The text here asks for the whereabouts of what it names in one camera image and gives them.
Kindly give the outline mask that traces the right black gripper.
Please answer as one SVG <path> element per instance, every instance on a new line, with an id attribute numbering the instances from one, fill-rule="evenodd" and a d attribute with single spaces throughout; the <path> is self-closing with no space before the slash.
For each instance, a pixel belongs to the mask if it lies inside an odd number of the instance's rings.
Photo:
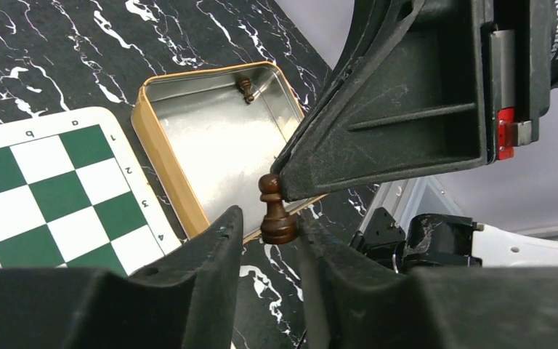
<path id="1" fill-rule="evenodd" d="M 558 0 L 481 1 L 488 161 L 540 138 L 558 89 Z"/>

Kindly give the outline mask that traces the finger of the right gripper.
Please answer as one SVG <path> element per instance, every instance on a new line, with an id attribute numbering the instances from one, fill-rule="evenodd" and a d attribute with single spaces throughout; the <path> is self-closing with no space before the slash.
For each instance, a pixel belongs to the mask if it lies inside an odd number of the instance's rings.
<path id="1" fill-rule="evenodd" d="M 311 113 L 272 165 L 288 201 L 487 161 L 487 1 L 356 1 Z"/>

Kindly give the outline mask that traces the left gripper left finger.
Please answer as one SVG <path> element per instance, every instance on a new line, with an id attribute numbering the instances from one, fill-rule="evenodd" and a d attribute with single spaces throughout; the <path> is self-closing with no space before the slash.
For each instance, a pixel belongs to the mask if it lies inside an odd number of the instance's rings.
<path id="1" fill-rule="evenodd" d="M 102 268 L 0 268 L 0 348 L 229 348 L 243 213 L 121 277 Z"/>

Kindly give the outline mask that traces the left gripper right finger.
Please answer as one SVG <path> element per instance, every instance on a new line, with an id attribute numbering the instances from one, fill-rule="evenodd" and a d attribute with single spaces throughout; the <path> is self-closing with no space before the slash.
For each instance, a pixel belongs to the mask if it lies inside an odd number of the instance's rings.
<path id="1" fill-rule="evenodd" d="M 558 348 L 558 267 L 402 275 L 297 222 L 310 348 Z"/>

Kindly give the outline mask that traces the brown pawn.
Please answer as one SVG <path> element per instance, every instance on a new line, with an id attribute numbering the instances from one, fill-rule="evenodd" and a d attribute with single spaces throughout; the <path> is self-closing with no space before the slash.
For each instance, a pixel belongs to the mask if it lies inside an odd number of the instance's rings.
<path id="1" fill-rule="evenodd" d="M 265 174 L 260 177 L 258 186 L 260 201 L 267 207 L 260 225 L 263 242 L 281 245 L 294 241 L 298 237 L 297 221 L 284 207 L 279 176 Z"/>

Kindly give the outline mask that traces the pile of brown chess pieces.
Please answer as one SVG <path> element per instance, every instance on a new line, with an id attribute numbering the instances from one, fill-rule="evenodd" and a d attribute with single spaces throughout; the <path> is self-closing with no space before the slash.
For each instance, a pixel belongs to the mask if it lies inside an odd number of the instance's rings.
<path id="1" fill-rule="evenodd" d="M 244 100 L 249 104 L 255 100 L 253 89 L 252 89 L 252 81 L 250 78 L 241 79 L 238 82 L 238 87 L 243 93 Z"/>

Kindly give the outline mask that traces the green white chess board mat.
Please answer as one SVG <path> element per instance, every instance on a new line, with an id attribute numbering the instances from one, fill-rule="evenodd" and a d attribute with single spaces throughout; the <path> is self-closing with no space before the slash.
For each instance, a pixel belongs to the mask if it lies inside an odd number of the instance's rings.
<path id="1" fill-rule="evenodd" d="M 0 125 L 0 268 L 129 276 L 180 244 L 109 110 Z"/>

